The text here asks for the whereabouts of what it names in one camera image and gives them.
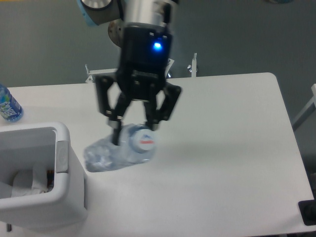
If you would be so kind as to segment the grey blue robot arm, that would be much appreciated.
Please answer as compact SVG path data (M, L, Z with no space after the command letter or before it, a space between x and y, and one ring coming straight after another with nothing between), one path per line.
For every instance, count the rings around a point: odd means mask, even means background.
M171 25L176 0L79 0L82 16L90 26L121 20L122 43L113 76L94 77L99 111L113 129L112 143L119 144L122 120L132 101L142 101L146 126L156 130L169 120L181 87L165 75L173 35Z

